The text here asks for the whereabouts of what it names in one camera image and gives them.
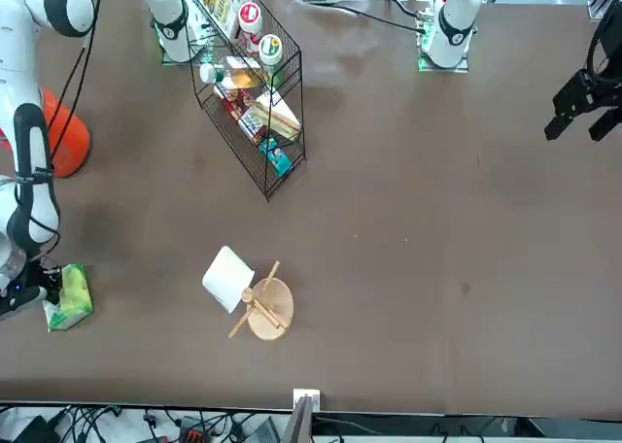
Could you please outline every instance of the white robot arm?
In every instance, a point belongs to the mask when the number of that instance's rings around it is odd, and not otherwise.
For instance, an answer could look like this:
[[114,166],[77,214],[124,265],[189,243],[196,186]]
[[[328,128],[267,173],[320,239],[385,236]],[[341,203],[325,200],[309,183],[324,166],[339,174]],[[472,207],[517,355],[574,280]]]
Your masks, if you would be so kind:
[[[185,0],[146,0],[176,61],[190,58],[188,38],[205,29]],[[15,178],[0,176],[0,320],[54,295],[36,255],[59,225],[52,184],[48,127],[37,80],[35,45],[42,28],[85,37],[95,17],[93,0],[0,0],[0,130],[13,151]]]
[[434,17],[434,27],[423,51],[443,68],[460,63],[472,35],[473,24],[484,0],[447,0]]

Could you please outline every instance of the green tissue box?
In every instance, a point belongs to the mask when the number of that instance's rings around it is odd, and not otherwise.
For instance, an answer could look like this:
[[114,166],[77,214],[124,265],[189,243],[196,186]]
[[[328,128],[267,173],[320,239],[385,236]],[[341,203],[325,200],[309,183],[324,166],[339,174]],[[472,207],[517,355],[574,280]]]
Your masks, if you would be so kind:
[[54,305],[43,301],[48,331],[65,330],[93,312],[86,272],[82,265],[67,265],[62,269],[60,301]]

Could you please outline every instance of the black wire rack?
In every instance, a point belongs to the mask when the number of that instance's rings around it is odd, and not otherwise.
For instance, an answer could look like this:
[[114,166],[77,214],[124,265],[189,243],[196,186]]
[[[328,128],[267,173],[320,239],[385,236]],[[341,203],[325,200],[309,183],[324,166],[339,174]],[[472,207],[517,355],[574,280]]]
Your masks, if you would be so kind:
[[[191,66],[192,86],[200,107],[210,117],[238,160],[247,170],[266,200],[292,174],[294,169],[306,159],[304,140],[304,115],[302,96],[302,54],[300,46],[279,23],[261,0],[253,0],[261,9],[262,34],[279,37],[283,46],[283,61],[278,70],[267,75],[263,69],[253,69],[254,62],[262,65],[258,53],[249,53],[243,37],[229,40],[219,25],[213,20],[201,0],[191,0],[212,27],[211,58],[218,62],[225,56],[234,56],[241,60],[249,78],[253,79],[252,88],[227,90],[220,84],[205,85],[198,76],[197,66]],[[189,42],[189,51],[199,48],[197,43]],[[241,112],[237,105],[247,107],[260,96],[267,103],[267,124],[258,128],[252,116]],[[280,102],[285,104],[295,115],[299,129],[288,136],[274,130],[274,114]],[[274,164],[274,155],[281,157],[279,168]]]

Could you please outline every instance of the bottle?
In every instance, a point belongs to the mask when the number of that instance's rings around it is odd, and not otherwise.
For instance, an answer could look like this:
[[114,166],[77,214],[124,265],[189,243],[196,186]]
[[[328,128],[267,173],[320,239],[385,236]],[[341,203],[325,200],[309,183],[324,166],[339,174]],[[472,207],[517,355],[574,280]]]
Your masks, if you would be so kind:
[[251,57],[226,56],[218,64],[202,64],[199,74],[205,84],[220,84],[226,89],[252,88],[260,83],[261,66]]
[[256,3],[244,3],[237,13],[245,48],[251,54],[259,52],[261,40],[261,9]]
[[[283,44],[281,39],[276,35],[267,34],[259,42],[259,59],[263,64],[265,72],[270,78],[279,70],[281,60],[283,59]],[[277,79],[272,83],[276,86],[279,84]]]

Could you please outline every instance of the tabletop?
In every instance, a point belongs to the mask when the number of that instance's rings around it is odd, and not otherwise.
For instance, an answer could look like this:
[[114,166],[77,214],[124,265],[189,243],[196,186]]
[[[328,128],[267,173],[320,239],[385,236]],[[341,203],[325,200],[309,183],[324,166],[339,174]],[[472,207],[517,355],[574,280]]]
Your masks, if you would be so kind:
[[[2,323],[3,397],[289,408],[314,388],[327,410],[616,417],[622,141],[593,143],[594,116],[543,133],[585,9],[484,6],[458,75],[416,73],[407,31],[268,5],[302,48],[307,161],[266,203],[190,71],[159,65],[141,1],[103,0],[78,106],[93,148],[55,182],[54,257],[86,266],[95,313]],[[42,85],[60,90],[78,47],[44,35]],[[227,339],[243,308],[201,286],[223,245],[258,278],[281,261],[282,339]]]

